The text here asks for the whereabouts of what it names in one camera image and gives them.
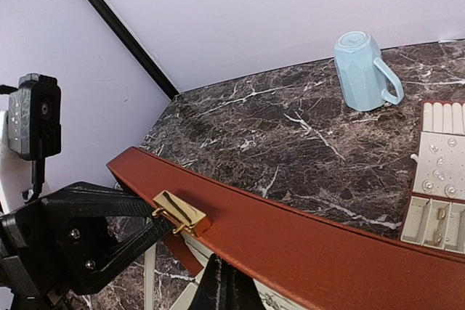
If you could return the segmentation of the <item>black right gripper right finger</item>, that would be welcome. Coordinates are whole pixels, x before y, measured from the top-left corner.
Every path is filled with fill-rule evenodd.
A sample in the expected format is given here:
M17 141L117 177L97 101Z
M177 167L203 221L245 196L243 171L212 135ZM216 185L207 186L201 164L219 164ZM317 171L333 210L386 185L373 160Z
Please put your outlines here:
M265 310L254 280L230 264L227 264L226 309Z

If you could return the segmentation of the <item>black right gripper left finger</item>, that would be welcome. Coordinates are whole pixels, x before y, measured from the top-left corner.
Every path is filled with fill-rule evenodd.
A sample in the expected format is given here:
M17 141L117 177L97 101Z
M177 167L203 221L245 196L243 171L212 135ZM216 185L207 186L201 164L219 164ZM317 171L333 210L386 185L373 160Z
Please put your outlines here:
M226 263L210 256L188 310L226 309Z

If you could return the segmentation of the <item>red jewelry display tray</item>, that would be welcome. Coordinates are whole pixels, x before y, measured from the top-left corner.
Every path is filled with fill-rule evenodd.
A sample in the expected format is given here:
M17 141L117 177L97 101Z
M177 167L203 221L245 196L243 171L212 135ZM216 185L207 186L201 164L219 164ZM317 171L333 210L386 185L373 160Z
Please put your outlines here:
M400 240L464 254L464 104L423 102Z

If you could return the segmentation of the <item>light blue faceted mug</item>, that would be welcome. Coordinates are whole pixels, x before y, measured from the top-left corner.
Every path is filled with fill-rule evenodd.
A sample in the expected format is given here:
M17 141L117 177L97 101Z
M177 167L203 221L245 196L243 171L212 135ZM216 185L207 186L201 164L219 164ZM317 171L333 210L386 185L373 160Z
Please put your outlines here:
M340 36L334 45L334 63L344 101L353 110L368 112L403 100L401 81L383 61L371 34L352 31Z

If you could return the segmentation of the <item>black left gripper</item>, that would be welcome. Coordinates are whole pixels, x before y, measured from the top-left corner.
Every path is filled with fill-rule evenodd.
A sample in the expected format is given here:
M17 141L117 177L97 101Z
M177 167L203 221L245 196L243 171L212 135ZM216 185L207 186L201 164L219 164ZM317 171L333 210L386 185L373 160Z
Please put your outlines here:
M29 73L1 85L1 286L12 309L71 309L68 291L100 292L174 225L165 218L118 241L104 217L148 217L131 192L76 182L40 199L45 160L61 151L57 79ZM41 214L44 208L46 220Z

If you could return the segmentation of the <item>red jewelry box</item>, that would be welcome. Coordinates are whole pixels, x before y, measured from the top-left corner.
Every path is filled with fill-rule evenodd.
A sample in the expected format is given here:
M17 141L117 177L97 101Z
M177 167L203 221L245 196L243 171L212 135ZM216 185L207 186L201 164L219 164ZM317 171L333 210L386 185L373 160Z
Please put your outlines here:
M151 203L162 191L206 214L200 244L306 309L462 309L464 259L264 199L131 147L108 164Z

